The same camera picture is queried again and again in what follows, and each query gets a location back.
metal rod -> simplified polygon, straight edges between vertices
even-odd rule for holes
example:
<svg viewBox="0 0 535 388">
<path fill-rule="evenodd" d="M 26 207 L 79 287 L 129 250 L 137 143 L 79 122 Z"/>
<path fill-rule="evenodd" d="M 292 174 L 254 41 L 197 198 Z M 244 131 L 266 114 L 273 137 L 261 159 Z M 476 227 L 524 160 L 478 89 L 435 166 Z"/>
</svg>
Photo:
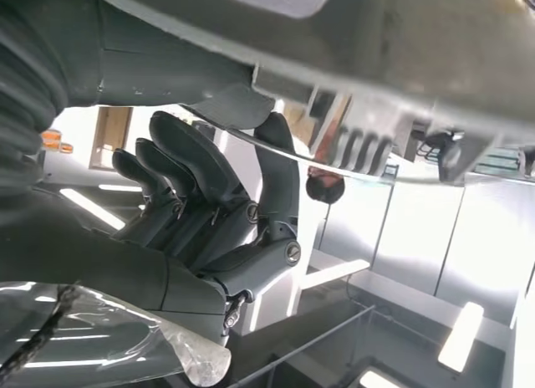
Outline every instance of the metal rod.
<svg viewBox="0 0 535 388">
<path fill-rule="evenodd" d="M 350 324 L 350 323 L 355 321 L 355 319 L 358 319 L 358 318 L 360 318 L 360 317 L 362 317 L 362 316 L 364 315 L 364 314 L 369 313 L 369 312 L 372 311 L 372 310 L 374 309 L 374 308 L 375 308 L 375 306 L 373 305 L 373 306 L 370 306 L 370 307 L 368 307 L 368 308 L 367 308 L 367 309 L 362 310 L 362 311 L 361 311 L 360 313 L 355 314 L 355 315 L 353 315 L 352 317 L 350 317 L 350 318 L 349 318 L 349 319 L 346 319 L 346 321 L 344 321 L 344 322 L 343 322 L 343 323 L 340 323 L 340 324 L 339 324 L 339 325 L 337 325 L 337 326 L 334 327 L 334 328 L 331 328 L 331 329 L 330 329 L 330 330 L 328 330 L 328 331 L 327 331 L 327 332 L 324 332 L 324 333 L 323 333 L 323 334 L 321 334 L 321 335 L 319 335 L 319 336 L 317 336 L 316 338 L 314 338 L 314 339 L 312 339 L 312 340 L 311 340 L 311 341 L 309 341 L 309 342 L 308 342 L 308 343 L 306 343 L 306 344 L 304 344 L 304 345 L 303 345 L 303 346 L 300 346 L 300 347 L 298 347 L 298 348 L 296 349 L 296 350 L 292 350 L 291 352 L 290 352 L 290 353 L 288 353 L 288 354 L 286 354 L 286 355 L 284 355 L 284 356 L 282 356 L 282 357 L 281 357 L 280 359 L 277 359 L 277 360 L 272 361 L 272 363 L 269 363 L 269 365 L 266 365 L 266 366 L 264 366 L 264 367 L 262 367 L 261 369 L 258 369 L 258 370 L 257 370 L 257 371 L 255 371 L 255 372 L 254 372 L 254 373 L 251 373 L 251 374 L 248 375 L 248 376 L 246 376 L 246 377 L 244 377 L 244 378 L 242 378 L 241 380 L 239 380 L 239 381 L 238 381 L 238 382 L 236 382 L 236 383 L 229 385 L 229 386 L 227 387 L 227 388 L 238 388 L 238 387 L 239 387 L 239 386 L 244 386 L 244 385 L 245 385 L 245 384 L 248 384 L 248 383 L 249 383 L 249 382 L 251 382 L 251 381 L 253 381 L 253 380 L 254 380 L 254 379 L 256 379 L 256 378 L 258 378 L 258 377 L 260 377 L 260 376 L 261 376 L 261 375 L 263 375 L 263 374 L 267 373 L 267 372 L 269 371 L 269 370 L 274 369 L 274 368 L 275 368 L 276 366 L 280 365 L 281 363 L 284 363 L 284 361 L 290 359 L 291 356 L 297 355 L 297 353 L 303 352 L 303 351 L 305 350 L 305 349 L 308 349 L 308 348 L 309 348 L 309 347 L 312 346 L 312 345 L 314 345 L 314 344 L 315 344 L 315 343 L 317 343 L 317 342 L 319 342 L 320 340 L 323 340 L 324 338 L 326 338 L 326 337 L 327 337 L 327 336 L 329 336 L 329 335 L 331 335 L 331 334 L 332 334 L 332 333 L 337 332 L 337 331 L 338 331 L 339 329 L 344 328 L 346 325 Z"/>
<path fill-rule="evenodd" d="M 452 232 L 450 235 L 450 240 L 448 241 L 448 246 L 446 248 L 446 253 L 444 254 L 444 259 L 442 261 L 442 266 L 441 267 L 441 271 L 438 273 L 438 278 L 437 279 L 437 286 L 435 287 L 435 293 L 433 293 L 433 296 L 436 297 L 437 293 L 438 292 L 438 285 L 441 284 L 441 279 L 442 279 L 442 273 L 444 271 L 444 267 L 446 266 L 446 261 L 448 259 L 448 253 L 450 251 L 450 246 L 451 246 L 451 242 L 453 240 L 453 234 L 455 233 L 455 227 L 457 227 L 457 222 L 459 220 L 459 214 L 460 213 L 460 208 L 463 206 L 463 200 L 464 199 L 464 193 L 466 191 L 466 188 L 465 187 L 463 189 L 463 195 L 460 196 L 460 201 L 459 202 L 459 208 L 457 209 L 457 215 L 455 215 L 455 221 L 453 223 L 453 228 Z"/>
<path fill-rule="evenodd" d="M 394 180 L 398 176 L 398 171 L 399 166 L 395 167 L 395 173 L 394 174 Z M 394 194 L 394 189 L 395 185 L 390 186 L 390 191 L 388 193 L 388 201 L 386 201 L 386 208 L 385 208 L 385 213 L 383 215 L 383 221 L 381 221 L 381 228 L 379 230 L 379 236 L 377 241 L 375 243 L 374 248 L 374 255 L 371 257 L 371 262 L 370 263 L 370 269 L 374 269 L 374 264 L 375 264 L 375 259 L 377 257 L 377 251 L 379 250 L 379 244 L 381 243 L 381 237 L 383 235 L 384 226 L 386 223 L 386 217 L 388 217 L 388 210 L 390 209 L 390 202 L 392 201 L 392 196 Z"/>
<path fill-rule="evenodd" d="M 316 161 L 314 159 L 310 159 L 310 158 L 308 158 L 306 156 L 301 156 L 300 154 L 296 154 L 294 152 L 289 152 L 287 150 L 278 148 L 277 146 L 271 145 L 271 144 L 266 143 L 265 141 L 258 140 L 254 136 L 248 135 L 248 134 L 244 133 L 243 131 L 241 131 L 241 130 L 230 129 L 229 127 L 224 127 L 222 125 L 219 125 L 213 120 L 211 120 L 211 119 L 208 119 L 204 115 L 199 114 L 196 110 L 194 110 L 191 107 L 189 107 L 189 106 L 186 106 L 186 109 L 191 112 L 193 115 L 195 115 L 195 116 L 200 118 L 200 119 L 202 119 L 202 120 L 204 120 L 205 122 L 210 123 L 211 125 L 212 125 L 214 127 L 217 127 L 220 130 L 226 131 L 229 135 L 232 135 L 234 137 L 236 137 L 237 139 L 245 141 L 247 143 L 253 144 L 254 146 L 263 148 L 264 150 L 273 152 L 273 153 L 278 154 L 280 156 L 284 156 L 284 157 L 286 157 L 286 158 L 288 158 L 291 160 L 300 162 L 302 164 L 306 164 L 308 166 L 313 166 L 315 168 L 321 169 L 323 171 L 328 171 L 328 172 L 332 172 L 332 173 L 337 173 L 338 175 L 350 177 L 352 179 L 355 179 L 358 181 L 369 181 L 369 182 L 374 182 L 374 183 L 383 183 L 384 185 L 394 185 L 395 183 L 407 183 L 407 184 L 414 184 L 414 185 L 430 185 L 430 186 L 451 185 L 451 183 L 440 181 L 438 179 L 435 179 L 435 178 L 417 178 L 417 177 L 414 178 L 414 177 L 401 176 L 401 177 L 398 177 L 396 179 L 390 180 L 390 179 L 384 177 L 384 176 L 371 176 L 371 175 L 367 175 L 367 174 L 358 173 L 356 171 L 349 171 L 347 169 L 337 168 L 336 166 L 331 166 L 331 165 L 324 164 L 324 163 Z M 469 173 L 469 172 L 464 175 L 464 186 L 466 186 L 469 184 L 474 184 L 474 183 L 490 183 L 490 182 L 497 182 L 497 181 L 501 181 L 501 179 L 500 177 L 497 177 L 497 176 L 485 176 L 485 177 L 476 176 L 476 175 L 474 175 L 474 174 Z M 452 186 L 459 186 L 459 185 L 460 185 L 460 183 L 457 182 L 457 184 L 452 185 Z"/>
</svg>

bolt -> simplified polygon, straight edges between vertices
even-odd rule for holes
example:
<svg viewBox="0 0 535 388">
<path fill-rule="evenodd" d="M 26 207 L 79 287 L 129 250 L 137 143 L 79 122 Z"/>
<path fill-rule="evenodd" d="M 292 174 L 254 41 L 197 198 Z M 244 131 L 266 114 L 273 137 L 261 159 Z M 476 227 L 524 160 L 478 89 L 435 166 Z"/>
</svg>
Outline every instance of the bolt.
<svg viewBox="0 0 535 388">
<path fill-rule="evenodd" d="M 258 223 L 258 204 L 252 202 L 246 210 L 248 221 L 251 223 Z"/>
<path fill-rule="evenodd" d="M 288 263 L 295 264 L 301 258 L 301 248 L 297 243 L 290 243 L 286 249 Z"/>
<path fill-rule="evenodd" d="M 240 318 L 240 315 L 238 312 L 229 314 L 229 317 L 227 317 L 227 319 L 225 320 L 225 327 L 232 328 L 235 323 L 238 322 L 238 320 L 239 318 Z"/>
</svg>

plastic wrap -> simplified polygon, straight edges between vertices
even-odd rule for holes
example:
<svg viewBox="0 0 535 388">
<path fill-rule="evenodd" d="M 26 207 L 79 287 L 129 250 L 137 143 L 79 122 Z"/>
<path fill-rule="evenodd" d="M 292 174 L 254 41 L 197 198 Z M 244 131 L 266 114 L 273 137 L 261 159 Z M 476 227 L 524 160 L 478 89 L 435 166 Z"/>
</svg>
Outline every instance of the plastic wrap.
<svg viewBox="0 0 535 388">
<path fill-rule="evenodd" d="M 57 285 L 0 283 L 0 364 L 35 334 Z M 222 379 L 230 352 L 177 324 L 89 288 L 55 335 L 8 386 L 106 387 L 184 372 L 197 386 Z"/>
</svg>

ceiling light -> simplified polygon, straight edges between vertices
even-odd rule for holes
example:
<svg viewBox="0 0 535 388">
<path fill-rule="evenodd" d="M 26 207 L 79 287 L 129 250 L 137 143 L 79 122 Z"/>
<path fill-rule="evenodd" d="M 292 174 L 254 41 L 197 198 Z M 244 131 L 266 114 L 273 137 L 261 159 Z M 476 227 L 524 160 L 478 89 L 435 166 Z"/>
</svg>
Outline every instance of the ceiling light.
<svg viewBox="0 0 535 388">
<path fill-rule="evenodd" d="M 38 296 L 35 298 L 36 302 L 48 302 L 48 303 L 55 303 L 54 298 L 51 298 L 50 296 Z"/>
<path fill-rule="evenodd" d="M 483 307 L 468 302 L 460 310 L 451 334 L 438 355 L 438 361 L 450 369 L 462 372 L 483 318 Z"/>
<path fill-rule="evenodd" d="M 87 197 L 82 196 L 77 191 L 72 189 L 61 189 L 60 190 L 60 193 L 115 229 L 119 230 L 125 227 L 125 223 L 123 221 L 100 206 L 98 206 Z"/>
<path fill-rule="evenodd" d="M 35 282 L 26 282 L 17 286 L 5 286 L 5 288 L 0 288 L 0 292 L 2 292 L 2 290 L 24 290 L 26 292 L 29 292 L 32 290 L 32 287 L 35 284 Z"/>
<path fill-rule="evenodd" d="M 370 263 L 367 261 L 355 260 L 322 269 L 315 273 L 308 273 L 301 280 L 301 289 L 312 288 L 313 286 L 334 281 L 334 279 L 356 273 L 367 267 L 370 267 Z"/>
<path fill-rule="evenodd" d="M 98 185 L 98 188 L 109 191 L 142 191 L 140 186 Z"/>
<path fill-rule="evenodd" d="M 80 336 L 56 336 L 51 340 L 97 340 L 100 338 L 109 338 L 109 335 L 80 335 Z M 17 342 L 28 342 L 29 338 L 20 338 Z"/>
<path fill-rule="evenodd" d="M 372 370 L 364 373 L 360 377 L 359 383 L 364 388 L 401 388 Z"/>
</svg>

orange object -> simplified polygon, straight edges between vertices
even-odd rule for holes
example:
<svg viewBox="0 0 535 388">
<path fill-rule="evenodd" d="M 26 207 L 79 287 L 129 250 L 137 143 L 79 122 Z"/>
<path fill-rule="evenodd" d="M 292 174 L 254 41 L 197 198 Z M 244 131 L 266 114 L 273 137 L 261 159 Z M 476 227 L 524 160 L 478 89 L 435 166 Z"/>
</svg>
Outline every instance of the orange object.
<svg viewBox="0 0 535 388">
<path fill-rule="evenodd" d="M 72 154 L 73 150 L 74 147 L 72 147 L 72 145 L 67 143 L 61 143 L 60 146 L 60 152 L 63 152 L 64 154 Z"/>
<path fill-rule="evenodd" d="M 57 130 L 48 129 L 41 133 L 43 140 L 61 141 L 61 133 Z"/>
<path fill-rule="evenodd" d="M 60 143 L 59 141 L 50 141 L 50 140 L 43 141 L 43 147 L 45 150 L 59 151 L 60 145 L 61 145 L 61 143 Z"/>
</svg>

